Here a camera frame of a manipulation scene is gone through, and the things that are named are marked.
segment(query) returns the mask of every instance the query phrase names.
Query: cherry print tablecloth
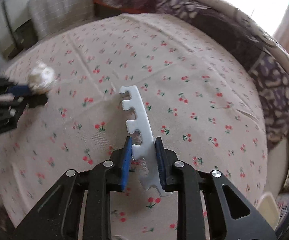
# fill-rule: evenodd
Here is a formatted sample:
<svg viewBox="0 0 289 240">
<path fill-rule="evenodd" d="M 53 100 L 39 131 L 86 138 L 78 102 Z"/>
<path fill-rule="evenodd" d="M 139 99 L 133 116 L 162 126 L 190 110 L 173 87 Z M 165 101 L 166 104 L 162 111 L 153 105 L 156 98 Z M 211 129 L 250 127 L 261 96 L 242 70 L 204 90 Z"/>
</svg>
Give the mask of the cherry print tablecloth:
<svg viewBox="0 0 289 240">
<path fill-rule="evenodd" d="M 128 136 L 118 90 L 137 85 L 154 137 L 195 169 L 222 171 L 256 204 L 267 175 L 261 104 L 243 67 L 219 44 L 170 15 L 120 15 L 41 43 L 5 75 L 26 82 L 36 60 L 58 84 L 0 135 L 0 193 L 17 226 L 68 169 L 92 169 Z M 116 238 L 175 239 L 177 194 L 144 191 L 133 161 L 124 193 L 111 194 Z"/>
</svg>

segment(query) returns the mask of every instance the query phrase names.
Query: white notched strip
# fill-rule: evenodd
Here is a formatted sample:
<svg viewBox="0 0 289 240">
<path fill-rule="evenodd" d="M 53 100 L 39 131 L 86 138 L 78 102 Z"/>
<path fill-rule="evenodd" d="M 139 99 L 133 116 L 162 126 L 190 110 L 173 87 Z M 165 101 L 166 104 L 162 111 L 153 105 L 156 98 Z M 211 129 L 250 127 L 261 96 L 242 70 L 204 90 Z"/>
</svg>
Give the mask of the white notched strip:
<svg viewBox="0 0 289 240">
<path fill-rule="evenodd" d="M 134 109 L 136 115 L 135 120 L 126 121 L 128 133 L 138 131 L 141 135 L 141 145 L 132 145 L 132 158 L 134 160 L 143 158 L 148 168 L 148 174 L 145 176 L 141 175 L 139 178 L 142 187 L 145 190 L 155 187 L 160 196 L 172 194 L 172 192 L 165 192 L 160 184 L 154 139 L 137 86 L 121 87 L 119 92 L 120 94 L 128 92 L 130 95 L 130 100 L 122 101 L 123 110 L 128 111 L 129 109 Z"/>
</svg>

